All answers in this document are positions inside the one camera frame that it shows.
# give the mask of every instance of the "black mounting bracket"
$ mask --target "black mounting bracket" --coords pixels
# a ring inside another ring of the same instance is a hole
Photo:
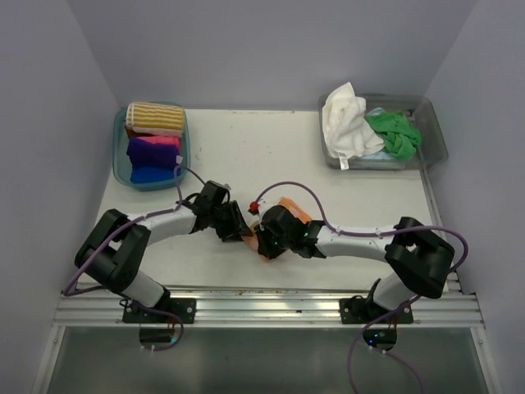
[[[156,324],[168,323],[170,318],[161,314],[151,314],[141,309],[136,303],[124,304],[122,322],[129,324]],[[195,298],[166,298],[160,300],[155,309],[170,312],[182,320],[184,324],[192,324],[197,311],[197,300]]]
[[[357,295],[352,298],[342,298],[339,300],[339,313],[341,322],[343,324],[366,324],[372,320],[382,316],[388,311],[375,305],[375,307],[367,306],[367,300]],[[380,323],[392,323],[394,319],[388,318]],[[398,324],[412,324],[413,315],[412,308],[407,307],[397,314]]]

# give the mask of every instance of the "pink towel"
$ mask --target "pink towel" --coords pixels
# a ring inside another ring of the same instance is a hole
[[[149,142],[150,144],[169,144],[175,145],[180,150],[180,138],[179,137],[166,137],[163,135],[154,135],[153,137],[136,137],[140,140]]]

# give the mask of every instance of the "stacked towels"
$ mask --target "stacked towels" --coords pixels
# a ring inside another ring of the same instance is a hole
[[[185,113],[180,107],[155,103],[128,106],[127,155],[132,165],[132,183],[173,179],[184,124]]]

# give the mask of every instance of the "blue plastic tray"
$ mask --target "blue plastic tray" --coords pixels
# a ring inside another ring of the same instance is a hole
[[[169,103],[166,101],[157,101],[158,104],[174,105],[179,107],[176,103]],[[115,116],[115,122],[113,123],[113,176],[122,185],[133,187],[137,190],[161,190],[175,186],[175,180],[169,179],[160,182],[151,183],[131,183],[131,162],[129,156],[126,154],[128,149],[129,138],[126,134],[126,111],[127,107],[121,108],[121,110]],[[182,165],[189,168],[191,164],[191,156],[189,150],[189,128],[186,114],[184,116],[184,133],[180,138],[180,156],[182,156]],[[182,181],[186,176],[187,171],[181,170],[178,176],[179,181]]]

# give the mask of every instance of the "yellow striped towel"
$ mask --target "yellow striped towel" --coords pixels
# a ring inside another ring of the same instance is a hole
[[[180,137],[184,124],[184,109],[173,105],[137,102],[126,112],[126,127],[136,133]]]

